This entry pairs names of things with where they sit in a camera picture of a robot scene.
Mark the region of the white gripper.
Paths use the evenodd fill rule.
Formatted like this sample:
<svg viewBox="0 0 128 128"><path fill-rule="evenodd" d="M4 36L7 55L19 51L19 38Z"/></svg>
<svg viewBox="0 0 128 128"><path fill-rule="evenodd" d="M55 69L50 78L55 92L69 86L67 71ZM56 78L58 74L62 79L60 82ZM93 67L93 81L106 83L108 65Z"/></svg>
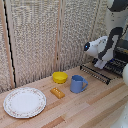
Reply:
<svg viewBox="0 0 128 128"><path fill-rule="evenodd" d="M99 69L103 69L105 64L106 64L106 61L102 61L102 60L98 59L97 62L94 64L94 66Z"/></svg>

